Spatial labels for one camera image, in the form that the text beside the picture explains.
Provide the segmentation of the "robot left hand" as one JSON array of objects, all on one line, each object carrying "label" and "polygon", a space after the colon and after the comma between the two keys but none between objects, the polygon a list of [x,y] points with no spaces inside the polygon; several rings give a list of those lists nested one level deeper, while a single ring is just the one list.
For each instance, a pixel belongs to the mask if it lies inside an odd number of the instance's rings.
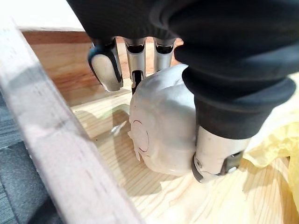
[{"label": "robot left hand", "polygon": [[129,45],[154,37],[166,49],[181,38],[176,60],[194,95],[197,149],[192,172],[203,182],[226,175],[272,110],[286,102],[299,70],[299,3],[296,0],[71,0],[95,45],[107,56],[115,36]]}]

